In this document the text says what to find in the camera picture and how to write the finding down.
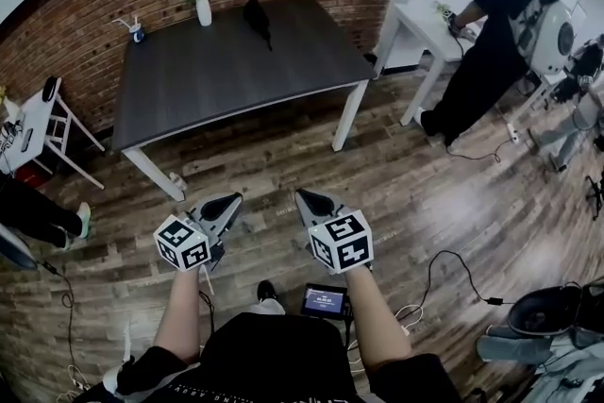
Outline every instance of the small screen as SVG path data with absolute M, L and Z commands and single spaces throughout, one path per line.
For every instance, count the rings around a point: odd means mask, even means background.
M 307 289 L 306 308 L 314 311 L 342 312 L 344 295 L 340 293 L 331 293 L 328 291 L 318 291 L 316 289 Z

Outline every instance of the wooden floor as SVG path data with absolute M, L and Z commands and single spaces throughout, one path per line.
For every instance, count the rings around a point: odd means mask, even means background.
M 549 173 L 528 143 L 503 146 L 501 163 L 451 158 L 439 140 L 428 141 L 417 127 L 398 123 L 425 74 L 420 69 L 372 83 L 341 153 L 330 144 L 345 92 L 254 111 L 156 143 L 147 151 L 150 157 L 189 183 L 183 204 L 119 154 L 95 156 L 87 165 L 106 184 L 103 192 L 78 176 L 49 182 L 43 191 L 67 208 L 81 199 L 92 205 L 85 244 L 67 254 L 31 244 L 42 259 L 64 267 L 72 281 L 75 360 L 88 381 L 99 381 L 119 363 L 128 321 L 134 354 L 151 344 L 173 277 L 152 233 L 168 214 L 209 193 L 244 196 L 243 213 L 226 238 L 226 256 L 212 274 L 218 326 L 254 301 L 264 278 L 275 282 L 290 311 L 297 311 L 307 282 L 334 283 L 302 250 L 304 230 L 293 202 L 298 187 L 336 193 L 363 210 L 374 233 L 375 275 L 393 311 L 421 299 L 428 263 L 442 249 L 462 254 L 485 297 L 507 301 L 601 275 L 601 224 L 592 222 L 584 199 L 585 175 L 598 176 L 602 166 L 594 148 L 586 143 L 563 175 Z M 428 106 L 449 76 L 450 69 Z M 512 91 L 503 104 L 522 101 Z M 535 111 L 523 125 L 543 129 L 567 111 Z M 507 136 L 494 111 L 454 151 L 484 155 Z M 522 138 L 528 138 L 526 130 Z M 72 389 L 66 370 L 69 312 L 60 303 L 65 284 L 46 272 L 15 271 L 2 262 L 0 287 L 0 367 L 22 401 L 53 402 Z M 411 327 L 413 345 L 441 357 L 462 395 L 477 386 L 492 394 L 525 374 L 521 366 L 485 364 L 476 356 L 477 337 L 504 321 L 507 309 L 479 303 L 452 257 L 434 264 L 432 288 L 424 319 Z M 200 321 L 206 338 L 206 308 Z M 356 379 L 366 392 L 364 374 Z

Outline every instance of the person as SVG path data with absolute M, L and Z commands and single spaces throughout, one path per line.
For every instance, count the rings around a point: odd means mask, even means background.
M 366 266 L 345 273 L 362 364 L 373 399 L 357 395 L 340 331 L 330 322 L 287 315 L 273 284 L 259 303 L 216 330 L 199 353 L 199 268 L 178 272 L 154 344 L 137 362 L 106 377 L 127 402 L 461 402 L 434 355 L 413 355 Z M 92 388 L 76 402 L 114 401 Z
M 491 109 L 529 67 L 514 41 L 510 18 L 517 17 L 532 0 L 473 0 L 451 28 L 460 32 L 488 15 L 476 44 L 468 50 L 451 77 L 443 99 L 433 110 L 419 108 L 414 120 L 429 136 L 442 133 L 450 146 Z
M 23 181 L 0 174 L 0 224 L 69 250 L 74 237 L 88 236 L 90 220 L 91 208 L 86 202 L 73 213 Z
M 583 90 L 583 79 L 591 83 L 597 79 L 604 61 L 604 34 L 597 39 L 586 42 L 572 57 L 570 73 L 552 93 L 552 98 L 559 104 L 571 100 Z
M 541 135 L 531 129 L 528 134 L 533 139 L 540 155 L 550 154 L 551 162 L 557 172 L 563 172 L 573 156 L 573 149 L 580 136 L 586 138 L 595 127 L 599 127 L 604 116 L 604 78 L 587 88 L 587 93 L 577 104 L 570 116 L 562 120 L 554 129 Z M 564 140 L 557 155 L 552 154 L 555 143 Z

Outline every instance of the black shoe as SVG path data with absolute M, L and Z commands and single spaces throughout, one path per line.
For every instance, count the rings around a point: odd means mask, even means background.
M 256 295 L 258 296 L 259 302 L 262 302 L 266 299 L 277 300 L 277 292 L 275 291 L 275 286 L 270 280 L 263 280 L 260 284 L 258 284 Z

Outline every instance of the black pants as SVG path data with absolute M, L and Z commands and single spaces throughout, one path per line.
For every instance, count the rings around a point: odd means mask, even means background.
M 445 145 L 450 146 L 484 116 L 528 69 L 515 51 L 506 55 L 473 47 L 451 77 L 441 102 L 434 110 L 422 114 L 424 130 L 429 136 L 443 133 Z
M 22 181 L 9 177 L 5 184 L 4 176 L 1 176 L 0 187 L 3 184 L 0 223 L 57 247 L 65 246 L 65 232 L 61 228 L 74 236 L 82 232 L 82 221 L 72 211 L 62 209 Z

